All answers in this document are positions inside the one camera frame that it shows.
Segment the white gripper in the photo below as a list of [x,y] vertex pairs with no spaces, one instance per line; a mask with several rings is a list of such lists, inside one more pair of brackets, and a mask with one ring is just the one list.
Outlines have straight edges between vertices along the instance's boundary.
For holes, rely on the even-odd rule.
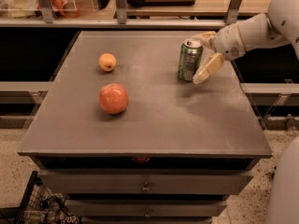
[[217,33],[209,31],[193,35],[192,39],[200,40],[204,47],[214,49],[217,52],[205,57],[204,62],[200,64],[192,77],[194,84],[202,83],[219,71],[223,67],[225,59],[233,61],[246,53],[237,24],[226,26]]

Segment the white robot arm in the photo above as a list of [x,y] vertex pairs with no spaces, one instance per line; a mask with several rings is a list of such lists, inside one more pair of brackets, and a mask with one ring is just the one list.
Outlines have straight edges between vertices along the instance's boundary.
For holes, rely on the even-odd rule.
[[[195,38],[210,50],[192,77],[195,84],[208,79],[226,61],[253,49],[291,44],[299,57],[299,0],[272,0],[266,13]],[[288,144],[278,161],[266,224],[299,224],[299,137]]]

